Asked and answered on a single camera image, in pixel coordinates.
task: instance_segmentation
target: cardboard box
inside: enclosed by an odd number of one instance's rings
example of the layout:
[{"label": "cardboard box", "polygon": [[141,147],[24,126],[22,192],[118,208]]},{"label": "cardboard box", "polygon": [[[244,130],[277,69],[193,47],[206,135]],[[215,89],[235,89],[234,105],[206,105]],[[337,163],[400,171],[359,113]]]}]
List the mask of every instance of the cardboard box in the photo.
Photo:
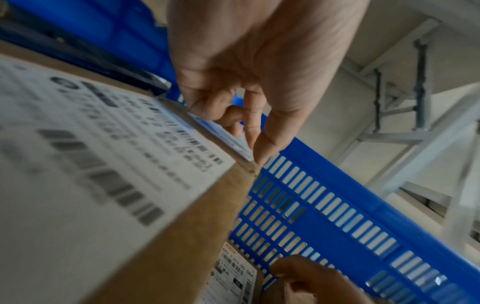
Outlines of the cardboard box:
[{"label": "cardboard box", "polygon": [[264,273],[231,242],[225,242],[195,304],[259,304]]},{"label": "cardboard box", "polygon": [[[388,301],[370,296],[373,304],[387,304]],[[293,292],[281,279],[276,280],[261,295],[260,304],[317,304],[311,293]]]},{"label": "cardboard box", "polygon": [[200,122],[0,42],[2,303],[192,303],[258,172]]}]

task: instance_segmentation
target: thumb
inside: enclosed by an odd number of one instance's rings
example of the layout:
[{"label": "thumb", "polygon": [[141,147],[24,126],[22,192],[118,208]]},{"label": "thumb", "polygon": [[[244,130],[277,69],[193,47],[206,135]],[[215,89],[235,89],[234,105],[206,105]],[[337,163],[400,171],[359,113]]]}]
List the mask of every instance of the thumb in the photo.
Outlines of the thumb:
[{"label": "thumb", "polygon": [[265,127],[253,146],[253,158],[259,166],[285,149],[293,140],[315,105],[294,111],[280,111],[272,108]]}]

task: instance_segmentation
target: plastic basket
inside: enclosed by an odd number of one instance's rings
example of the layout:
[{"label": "plastic basket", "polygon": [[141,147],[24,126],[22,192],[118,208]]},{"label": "plastic basket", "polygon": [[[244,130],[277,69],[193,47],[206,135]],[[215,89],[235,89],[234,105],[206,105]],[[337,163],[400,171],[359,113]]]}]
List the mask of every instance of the plastic basket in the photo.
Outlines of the plastic basket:
[{"label": "plastic basket", "polygon": [[[175,83],[167,34],[139,0],[10,2]],[[301,254],[396,303],[480,303],[475,265],[298,139],[262,169],[230,238],[266,273],[264,287],[273,261]]]}]

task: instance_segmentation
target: hand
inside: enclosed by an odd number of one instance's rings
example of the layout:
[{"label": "hand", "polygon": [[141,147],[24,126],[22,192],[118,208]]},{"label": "hand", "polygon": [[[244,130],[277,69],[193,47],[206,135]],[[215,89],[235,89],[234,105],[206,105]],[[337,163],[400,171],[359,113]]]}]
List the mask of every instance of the hand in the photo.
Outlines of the hand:
[{"label": "hand", "polygon": [[[172,0],[169,51],[190,111],[234,136],[259,165],[284,149],[339,67],[369,0]],[[243,108],[232,106],[245,88]],[[262,109],[271,112],[260,130]]]},{"label": "hand", "polygon": [[315,294],[318,304],[373,304],[365,293],[340,272],[300,255],[278,260],[270,267],[270,272],[289,282],[295,292]]}]

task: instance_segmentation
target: black metal rod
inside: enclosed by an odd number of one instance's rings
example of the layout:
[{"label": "black metal rod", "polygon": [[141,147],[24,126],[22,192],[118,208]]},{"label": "black metal rod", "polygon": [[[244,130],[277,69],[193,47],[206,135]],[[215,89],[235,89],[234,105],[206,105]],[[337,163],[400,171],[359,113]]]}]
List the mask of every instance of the black metal rod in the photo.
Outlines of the black metal rod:
[{"label": "black metal rod", "polygon": [[428,45],[423,45],[419,40],[416,40],[415,48],[418,52],[418,62],[416,66],[416,84],[415,84],[415,94],[416,94],[416,118],[415,118],[415,127],[417,129],[425,128],[425,114],[426,114],[426,103],[425,103],[425,82],[427,81],[427,48]]},{"label": "black metal rod", "polygon": [[373,104],[375,105],[375,129],[373,130],[374,133],[380,132],[380,86],[382,85],[382,74],[378,69],[375,69],[376,75],[376,88],[375,88],[375,101]]}]

